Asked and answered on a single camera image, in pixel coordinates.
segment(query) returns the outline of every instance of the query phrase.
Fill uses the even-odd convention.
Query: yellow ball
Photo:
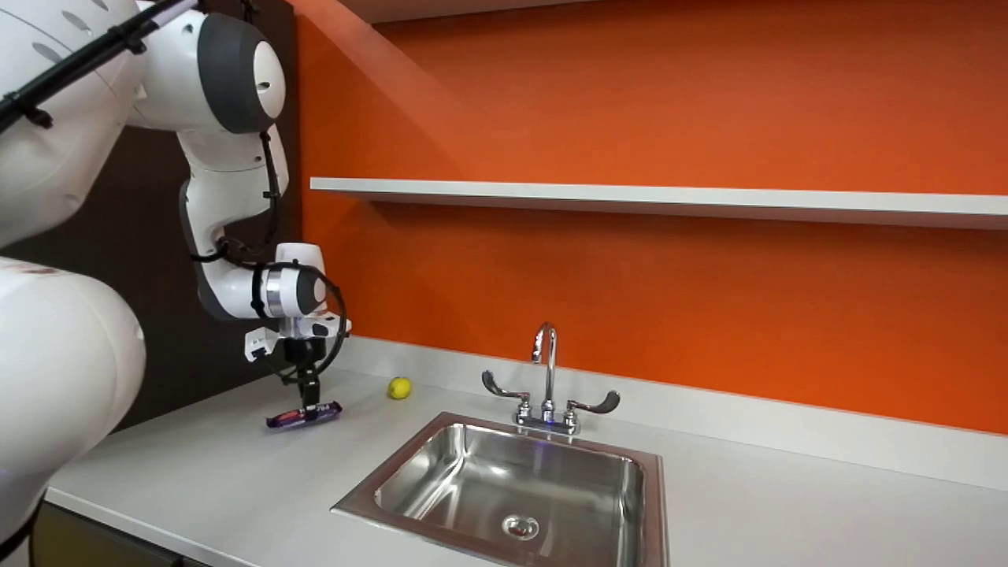
[[[396,376],[396,378],[388,381],[384,394],[391,399],[408,399],[414,394],[414,381],[408,376]]]

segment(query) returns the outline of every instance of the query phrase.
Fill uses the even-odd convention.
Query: stainless steel sink
[[[506,564],[667,564],[656,452],[440,413],[334,509]]]

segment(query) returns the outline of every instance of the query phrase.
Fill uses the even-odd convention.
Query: orange wall
[[[305,177],[1008,193],[998,0],[295,6]],[[367,338],[519,359],[552,318],[562,365],[1008,431],[1008,232],[305,193],[305,240]]]

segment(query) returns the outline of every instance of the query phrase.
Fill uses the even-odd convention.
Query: faucet
[[[490,394],[519,399],[514,409],[518,428],[578,434],[578,409],[603,415],[603,413],[612,413],[620,407],[620,394],[608,391],[606,399],[597,407],[586,407],[581,399],[567,399],[567,413],[565,413],[565,420],[559,420],[559,407],[555,407],[559,345],[562,345],[559,329],[547,321],[540,324],[536,339],[533,339],[533,363],[544,365],[544,394],[543,394],[540,415],[528,409],[528,391],[505,391],[491,371],[482,371],[482,388]]]

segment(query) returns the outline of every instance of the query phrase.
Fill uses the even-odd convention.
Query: countertop
[[[438,413],[506,422],[514,409],[511,399],[415,371],[409,399],[384,398],[388,367],[326,376],[326,398],[336,398],[344,415],[303,431],[261,428],[265,415],[295,403],[294,388],[261,378],[118,431],[68,466],[48,501],[205,564],[490,564],[332,509]],[[1008,564],[1008,492],[720,440],[630,415],[586,420],[583,438],[665,461],[673,567]]]

